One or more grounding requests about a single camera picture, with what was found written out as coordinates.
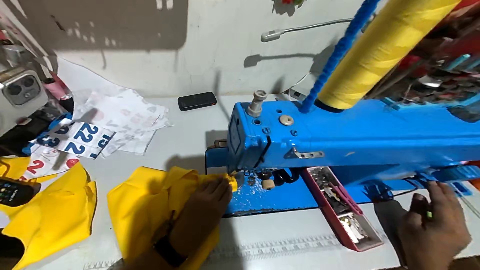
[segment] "blue number print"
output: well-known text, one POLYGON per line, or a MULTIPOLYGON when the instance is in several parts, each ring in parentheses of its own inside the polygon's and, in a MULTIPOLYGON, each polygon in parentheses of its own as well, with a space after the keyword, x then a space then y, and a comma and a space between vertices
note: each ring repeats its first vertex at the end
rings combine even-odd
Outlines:
POLYGON ((67 134, 69 130, 70 130, 70 128, 65 126, 61 129, 57 130, 55 133, 60 134, 60 135, 64 135, 64 134, 67 134))
POLYGON ((77 134, 75 134, 75 136, 73 136, 74 139, 78 139, 78 137, 81 137, 82 141, 84 141, 86 143, 89 143, 93 140, 92 135, 89 134, 89 135, 85 136, 85 134, 80 130, 77 132, 77 134))
POLYGON ((60 143, 60 139, 58 138, 49 139, 48 136, 44 136, 42 138, 38 138, 36 142, 40 145, 48 145, 50 147, 55 147, 60 143))
POLYGON ((77 148, 77 146, 76 146, 75 143, 73 143, 73 142, 69 142, 69 143, 67 144, 67 147, 65 147, 65 150, 64 150, 64 151, 65 151, 65 152, 68 152, 68 150, 70 150, 70 149, 71 149, 75 154, 77 154, 77 155, 80 155, 80 154, 82 154, 83 152, 85 152, 85 146, 80 145, 80 146, 77 148))
POLYGON ((106 139, 106 140, 100 140, 98 142, 98 147, 101 147, 101 148, 104 148, 107 143, 112 139, 113 135, 112 136, 107 136, 107 135, 103 135, 102 138, 106 139))
POLYGON ((98 127, 97 127, 97 126, 93 126, 93 128, 92 128, 92 127, 90 127, 90 125, 87 124, 87 123, 84 123, 84 124, 82 125, 82 127, 80 128, 80 130, 84 130, 84 129, 87 129, 88 133, 90 133, 90 134, 95 134, 95 133, 98 132, 98 127))

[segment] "number 3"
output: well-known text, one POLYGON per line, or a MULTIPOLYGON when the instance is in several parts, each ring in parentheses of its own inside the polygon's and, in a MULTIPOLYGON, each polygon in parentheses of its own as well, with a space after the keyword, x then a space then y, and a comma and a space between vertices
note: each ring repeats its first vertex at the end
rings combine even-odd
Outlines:
POLYGON ((55 147, 60 143, 60 139, 53 138, 53 140, 52 140, 52 139, 49 139, 48 136, 45 136, 45 137, 42 137, 42 138, 38 138, 36 140, 36 142, 40 145, 48 145, 50 147, 55 147))
POLYGON ((70 150, 70 149, 71 149, 75 154, 77 154, 77 155, 80 155, 80 154, 82 154, 83 152, 85 152, 85 146, 81 146, 81 145, 80 145, 80 146, 77 148, 77 146, 76 146, 75 143, 73 143, 73 142, 69 142, 69 143, 67 144, 67 147, 65 147, 65 150, 64 150, 64 151, 65 151, 65 152, 68 152, 68 150, 70 150))

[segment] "smartphone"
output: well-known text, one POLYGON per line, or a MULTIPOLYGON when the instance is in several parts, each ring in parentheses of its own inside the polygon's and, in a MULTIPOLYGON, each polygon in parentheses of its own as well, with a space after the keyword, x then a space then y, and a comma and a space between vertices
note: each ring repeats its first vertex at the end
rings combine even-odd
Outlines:
POLYGON ((181 111, 193 110, 216 104, 215 95, 212 92, 195 94, 178 98, 179 108, 181 111))
POLYGON ((0 177, 0 204, 16 207, 29 202, 39 192, 39 183, 26 183, 0 177))

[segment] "cable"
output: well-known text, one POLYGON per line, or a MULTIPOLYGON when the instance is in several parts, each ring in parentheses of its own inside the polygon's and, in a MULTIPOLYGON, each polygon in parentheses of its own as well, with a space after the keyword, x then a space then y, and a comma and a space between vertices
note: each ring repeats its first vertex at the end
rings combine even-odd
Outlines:
POLYGON ((473 214, 480 219, 480 211, 478 211, 478 209, 464 195, 462 195, 462 192, 454 184, 451 184, 450 186, 455 188, 455 191, 460 195, 460 200, 462 200, 462 202, 473 212, 473 214))
POLYGON ((313 105, 313 102, 317 98, 317 94, 322 90, 323 86, 327 82, 328 78, 332 75, 333 70, 336 68, 340 60, 344 57, 347 51, 352 47, 353 41, 357 37, 358 32, 367 23, 370 16, 375 12, 377 4, 380 0, 365 0, 360 6, 359 10, 353 17, 353 20, 347 27, 345 35, 335 45, 335 49, 332 55, 328 58, 322 74, 318 77, 317 81, 310 90, 310 93, 302 102, 299 111, 302 113, 308 113, 313 105))
POLYGON ((349 23, 349 22, 351 22, 352 20, 353 20, 353 18, 333 20, 333 21, 330 21, 330 22, 321 23, 321 24, 316 24, 316 25, 308 25, 308 26, 301 26, 301 27, 289 28, 289 29, 283 30, 283 32, 288 33, 288 32, 295 32, 295 31, 312 29, 312 28, 321 27, 321 26, 326 26, 326 25, 334 25, 334 24, 340 24, 340 23, 349 23))
POLYGON ((260 40, 262 42, 268 42, 268 41, 279 39, 280 36, 283 35, 284 33, 301 31, 301 30, 306 30, 306 29, 312 29, 312 28, 317 28, 317 27, 326 26, 326 25, 348 23, 352 20, 353 20, 353 18, 339 19, 339 20, 333 20, 333 21, 330 21, 330 22, 320 23, 320 24, 315 24, 315 25, 307 25, 307 26, 300 26, 300 27, 294 27, 294 28, 288 28, 288 29, 272 30, 272 31, 268 31, 268 32, 263 33, 262 36, 260 37, 260 40))

